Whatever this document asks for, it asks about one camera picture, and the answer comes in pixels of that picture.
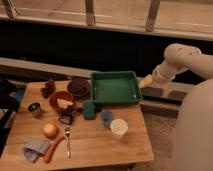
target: fork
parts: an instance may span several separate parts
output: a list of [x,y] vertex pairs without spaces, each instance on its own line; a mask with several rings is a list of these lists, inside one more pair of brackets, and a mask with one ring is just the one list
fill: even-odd
[[67,126],[65,127],[65,135],[67,137],[67,158],[70,158],[71,157],[71,150],[70,150],[70,139],[69,139],[69,136],[70,136],[70,127]]

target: dish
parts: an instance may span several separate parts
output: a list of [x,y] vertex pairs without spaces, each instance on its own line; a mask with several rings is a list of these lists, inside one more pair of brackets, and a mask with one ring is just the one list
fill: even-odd
[[89,93],[90,84],[84,78],[74,78],[72,81],[68,83],[67,90],[74,97],[83,97]]
[[49,104],[54,110],[56,110],[59,113],[65,112],[66,108],[61,107],[59,105],[58,99],[70,102],[69,106],[71,106],[71,107],[74,107],[74,105],[75,105],[73,96],[69,92],[67,92],[67,91],[55,92],[54,94],[51,95]]

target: wooden table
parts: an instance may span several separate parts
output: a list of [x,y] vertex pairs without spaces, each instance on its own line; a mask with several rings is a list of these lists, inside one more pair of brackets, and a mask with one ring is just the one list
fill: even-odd
[[[66,90],[67,81],[56,82],[57,91]],[[41,96],[40,88],[44,83],[29,83],[21,102],[19,112],[12,125],[1,160],[1,170],[57,170],[95,166],[119,165],[147,162],[154,159],[149,136],[139,105],[105,106],[111,110],[114,118],[127,121],[129,130],[122,140],[116,140],[111,131],[103,127],[97,114],[95,120],[85,120],[78,116],[71,125],[71,158],[67,158],[66,141],[57,147],[49,164],[43,157],[33,164],[26,160],[22,144],[28,140],[46,140],[42,128],[46,123],[55,123],[59,134],[64,134],[65,125],[58,121],[58,114],[50,107],[48,99]],[[27,111],[32,102],[39,102],[44,113],[41,118],[34,118]]]

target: green plastic tray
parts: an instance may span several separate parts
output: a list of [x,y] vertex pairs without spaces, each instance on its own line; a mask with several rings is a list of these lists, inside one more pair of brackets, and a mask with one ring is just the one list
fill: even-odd
[[92,73],[91,97],[97,105],[135,104],[142,100],[134,71]]

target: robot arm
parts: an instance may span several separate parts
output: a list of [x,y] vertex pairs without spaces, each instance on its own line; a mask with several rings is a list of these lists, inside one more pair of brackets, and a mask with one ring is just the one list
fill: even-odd
[[168,83],[176,74],[188,69],[204,79],[213,78],[213,56],[202,54],[200,49],[193,46],[171,44],[164,51],[164,61],[148,76],[149,81],[143,79],[139,87],[146,87],[153,82]]

